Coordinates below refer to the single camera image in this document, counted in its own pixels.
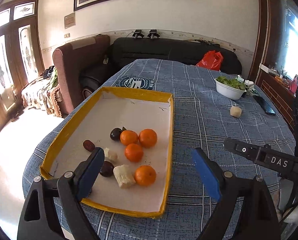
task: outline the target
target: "red date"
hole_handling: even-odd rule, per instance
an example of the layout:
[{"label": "red date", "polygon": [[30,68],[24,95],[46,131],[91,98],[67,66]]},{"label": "red date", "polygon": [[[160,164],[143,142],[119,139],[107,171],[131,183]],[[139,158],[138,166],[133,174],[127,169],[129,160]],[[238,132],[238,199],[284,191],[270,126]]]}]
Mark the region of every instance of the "red date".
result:
[{"label": "red date", "polygon": [[90,140],[85,140],[82,145],[89,152],[92,152],[96,148],[96,146]]}]

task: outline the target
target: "metal screw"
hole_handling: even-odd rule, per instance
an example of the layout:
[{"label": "metal screw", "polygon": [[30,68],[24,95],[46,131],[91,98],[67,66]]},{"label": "metal screw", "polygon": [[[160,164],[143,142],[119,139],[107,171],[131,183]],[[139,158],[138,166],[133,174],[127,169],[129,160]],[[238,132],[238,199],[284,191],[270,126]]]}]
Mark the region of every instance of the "metal screw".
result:
[{"label": "metal screw", "polygon": [[262,182],[262,181],[263,181],[263,177],[260,176],[260,175],[255,176],[255,179],[256,179],[257,181],[259,181],[259,182]]},{"label": "metal screw", "polygon": [[233,176],[233,174],[232,174],[231,171],[225,171],[225,172],[224,172],[224,176],[225,176],[226,178],[231,178],[231,177]]},{"label": "metal screw", "polygon": [[39,182],[39,181],[41,181],[41,177],[40,176],[37,176],[37,177],[34,178],[34,182]]},{"label": "metal screw", "polygon": [[64,176],[65,178],[70,178],[72,175],[73,175],[72,171],[67,171]]}]

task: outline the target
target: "orange fruit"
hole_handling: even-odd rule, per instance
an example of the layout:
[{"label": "orange fruit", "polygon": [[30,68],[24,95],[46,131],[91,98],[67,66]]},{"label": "orange fruit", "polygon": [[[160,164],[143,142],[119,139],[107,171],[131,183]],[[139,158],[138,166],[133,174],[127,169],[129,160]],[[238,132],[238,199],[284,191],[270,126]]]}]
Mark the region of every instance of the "orange fruit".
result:
[{"label": "orange fruit", "polygon": [[125,130],[120,134],[120,141],[123,145],[127,146],[130,143],[136,143],[138,141],[138,135],[134,131]]},{"label": "orange fruit", "polygon": [[156,177],[156,171],[149,165],[140,166],[135,172],[135,181],[140,186],[150,186],[155,182]]},{"label": "orange fruit", "polygon": [[125,149],[126,158],[133,163],[140,162],[143,155],[144,151],[138,144],[130,143]]},{"label": "orange fruit", "polygon": [[139,142],[142,147],[150,148],[157,143],[157,134],[152,129],[144,129],[139,133]]}]

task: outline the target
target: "logo on tablecloth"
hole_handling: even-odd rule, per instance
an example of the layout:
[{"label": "logo on tablecloth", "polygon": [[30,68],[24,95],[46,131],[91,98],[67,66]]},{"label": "logo on tablecloth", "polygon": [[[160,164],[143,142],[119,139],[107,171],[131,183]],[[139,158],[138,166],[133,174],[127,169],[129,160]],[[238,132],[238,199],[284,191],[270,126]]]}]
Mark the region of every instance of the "logo on tablecloth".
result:
[{"label": "logo on tablecloth", "polygon": [[122,76],[117,82],[116,87],[125,88],[139,88],[152,90],[154,81],[147,78],[140,78],[136,76]]}]

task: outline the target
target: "black phone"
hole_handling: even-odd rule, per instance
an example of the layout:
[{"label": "black phone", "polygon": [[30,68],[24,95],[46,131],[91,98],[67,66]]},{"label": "black phone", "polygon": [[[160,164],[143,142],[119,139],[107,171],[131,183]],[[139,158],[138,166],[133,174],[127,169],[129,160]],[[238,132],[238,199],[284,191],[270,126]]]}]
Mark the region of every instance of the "black phone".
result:
[{"label": "black phone", "polygon": [[266,112],[266,114],[276,115],[271,106],[260,96],[253,96],[253,98],[258,102],[258,104],[262,107],[262,109]]}]

